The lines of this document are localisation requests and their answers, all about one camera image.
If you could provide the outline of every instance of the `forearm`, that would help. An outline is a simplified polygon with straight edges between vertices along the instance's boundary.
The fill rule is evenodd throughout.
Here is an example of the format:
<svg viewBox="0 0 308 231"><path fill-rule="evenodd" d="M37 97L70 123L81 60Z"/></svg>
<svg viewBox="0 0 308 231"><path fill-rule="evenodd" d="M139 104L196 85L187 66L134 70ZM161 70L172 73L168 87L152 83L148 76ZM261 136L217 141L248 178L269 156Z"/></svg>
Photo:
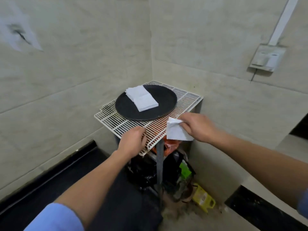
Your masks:
<svg viewBox="0 0 308 231"><path fill-rule="evenodd" d="M68 188L55 202L72 209L87 228L128 160L125 154L115 151L102 164Z"/></svg>
<svg viewBox="0 0 308 231"><path fill-rule="evenodd" d="M304 162L225 132L220 132L211 144L293 208L308 188L308 164Z"/></svg>

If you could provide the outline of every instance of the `stack of napkins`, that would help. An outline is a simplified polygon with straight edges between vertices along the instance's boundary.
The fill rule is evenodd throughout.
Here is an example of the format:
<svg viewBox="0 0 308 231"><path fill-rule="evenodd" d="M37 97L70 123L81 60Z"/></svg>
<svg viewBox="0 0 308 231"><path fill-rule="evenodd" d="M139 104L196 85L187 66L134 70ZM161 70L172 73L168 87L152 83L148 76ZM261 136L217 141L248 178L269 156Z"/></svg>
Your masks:
<svg viewBox="0 0 308 231"><path fill-rule="evenodd" d="M139 112L158 106L152 95L142 86L126 89L126 95L134 102Z"/></svg>
<svg viewBox="0 0 308 231"><path fill-rule="evenodd" d="M167 139L168 140L182 140L182 141L193 141L193 137L190 136L186 130L183 129L179 124L182 120L169 118L167 121Z"/></svg>

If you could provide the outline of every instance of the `metal grate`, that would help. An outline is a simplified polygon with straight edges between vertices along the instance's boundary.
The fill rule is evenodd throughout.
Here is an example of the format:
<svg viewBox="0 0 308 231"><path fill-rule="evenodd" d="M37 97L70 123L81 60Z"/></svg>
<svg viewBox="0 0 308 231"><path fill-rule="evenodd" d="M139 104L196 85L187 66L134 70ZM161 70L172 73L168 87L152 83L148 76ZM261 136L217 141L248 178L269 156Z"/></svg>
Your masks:
<svg viewBox="0 0 308 231"><path fill-rule="evenodd" d="M104 105L99 113L95 114L94 117L112 131L116 136L121 138L129 129L142 126L147 130L147 144L146 148L140 152L140 155L145 155L151 150L159 140L166 135L166 125L169 117L178 118L182 113L191 111L203 97L178 89L172 86L162 84L156 81L151 81L146 84L160 85L171 89L177 96L177 104L175 109L168 115L151 121L133 121L122 117L117 113L115 108L116 100Z"/></svg>

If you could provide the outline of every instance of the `person's left hand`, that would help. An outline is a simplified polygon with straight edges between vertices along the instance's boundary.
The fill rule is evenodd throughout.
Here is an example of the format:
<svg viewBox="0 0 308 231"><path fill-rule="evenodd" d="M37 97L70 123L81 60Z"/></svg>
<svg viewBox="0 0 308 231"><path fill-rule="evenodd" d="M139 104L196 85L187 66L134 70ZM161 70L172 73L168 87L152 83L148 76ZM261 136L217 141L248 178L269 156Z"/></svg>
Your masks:
<svg viewBox="0 0 308 231"><path fill-rule="evenodd" d="M136 126L125 132L121 137L117 151L128 156L129 159L138 155L138 153L144 149L147 142L145 132L145 128L140 126Z"/></svg>

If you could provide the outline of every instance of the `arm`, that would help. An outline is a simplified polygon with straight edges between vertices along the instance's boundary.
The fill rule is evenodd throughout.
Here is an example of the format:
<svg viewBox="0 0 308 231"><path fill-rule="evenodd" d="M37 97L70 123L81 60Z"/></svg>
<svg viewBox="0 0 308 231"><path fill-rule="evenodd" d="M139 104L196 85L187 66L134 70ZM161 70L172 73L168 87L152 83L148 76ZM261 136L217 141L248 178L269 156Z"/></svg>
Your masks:
<svg viewBox="0 0 308 231"><path fill-rule="evenodd" d="M120 170L145 146L145 128L135 127L123 134L118 150L68 188L55 203L63 204L73 210L84 228L90 224Z"/></svg>
<svg viewBox="0 0 308 231"><path fill-rule="evenodd" d="M239 139L215 128L201 114L185 113L181 126L196 140L218 148L248 171L268 190L296 209L308 188L308 164L277 151Z"/></svg>

